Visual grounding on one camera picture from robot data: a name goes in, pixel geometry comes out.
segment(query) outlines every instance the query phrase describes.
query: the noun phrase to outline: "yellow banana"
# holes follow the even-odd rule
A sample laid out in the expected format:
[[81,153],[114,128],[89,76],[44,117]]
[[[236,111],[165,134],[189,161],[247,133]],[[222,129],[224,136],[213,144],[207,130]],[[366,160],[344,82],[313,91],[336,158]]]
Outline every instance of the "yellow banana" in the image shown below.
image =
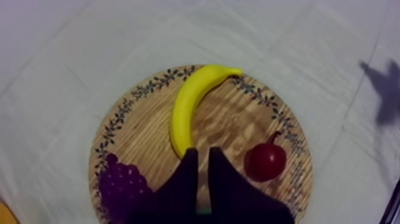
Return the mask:
[[175,152],[182,158],[192,143],[192,116],[200,100],[230,75],[242,75],[241,69],[210,64],[195,71],[180,88],[172,111],[170,137]]

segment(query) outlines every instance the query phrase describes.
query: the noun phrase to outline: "grapes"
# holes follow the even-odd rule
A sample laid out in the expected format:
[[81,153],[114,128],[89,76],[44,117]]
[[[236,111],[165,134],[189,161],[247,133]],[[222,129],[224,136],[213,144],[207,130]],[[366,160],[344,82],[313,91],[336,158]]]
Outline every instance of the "grapes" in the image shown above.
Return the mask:
[[107,169],[99,176],[101,204],[110,219],[123,222],[131,209],[153,194],[144,176],[135,165],[118,163],[114,154],[107,155]]

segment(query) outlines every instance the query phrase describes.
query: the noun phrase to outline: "white fabric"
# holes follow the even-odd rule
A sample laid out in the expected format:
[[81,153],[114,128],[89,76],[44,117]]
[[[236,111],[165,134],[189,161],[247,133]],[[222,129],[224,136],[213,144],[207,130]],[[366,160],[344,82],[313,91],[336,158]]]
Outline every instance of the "white fabric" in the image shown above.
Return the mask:
[[400,175],[400,123],[377,127],[380,98],[358,63],[400,63],[399,10],[397,0],[1,0],[0,196],[21,223],[98,223],[89,149],[114,101],[156,71],[220,63],[297,115],[313,162],[302,223],[378,223]]

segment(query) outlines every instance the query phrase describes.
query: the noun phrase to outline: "toy banana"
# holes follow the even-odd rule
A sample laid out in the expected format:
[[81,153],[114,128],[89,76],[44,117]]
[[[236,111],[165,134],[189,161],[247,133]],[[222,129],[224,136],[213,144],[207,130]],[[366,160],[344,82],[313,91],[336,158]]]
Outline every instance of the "toy banana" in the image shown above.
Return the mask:
[[170,137],[175,152],[182,158],[192,143],[192,116],[200,100],[230,75],[242,75],[241,69],[210,64],[192,73],[180,88],[172,111]]

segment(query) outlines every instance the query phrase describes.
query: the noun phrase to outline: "wood grain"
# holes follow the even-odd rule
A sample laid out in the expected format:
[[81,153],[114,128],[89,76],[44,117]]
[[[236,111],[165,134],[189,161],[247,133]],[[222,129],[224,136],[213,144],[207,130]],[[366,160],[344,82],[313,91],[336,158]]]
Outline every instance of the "wood grain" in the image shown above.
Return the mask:
[[[200,66],[177,67],[149,77],[121,97],[104,117],[93,140],[89,161],[90,194],[102,223],[107,221],[107,211],[100,205],[96,173],[104,169],[108,153],[116,154],[122,163],[137,165],[154,190],[165,183],[178,166],[179,159],[168,134],[170,114],[184,80],[198,68]],[[312,185],[307,142],[289,107],[250,76],[229,78],[210,91],[194,115],[192,135],[199,150],[198,207],[210,207],[207,187],[210,146],[220,146],[245,177],[243,157],[246,151],[265,142],[276,130],[283,132],[276,144],[286,151],[285,171],[272,181],[248,181],[286,203],[298,223],[307,207]]]

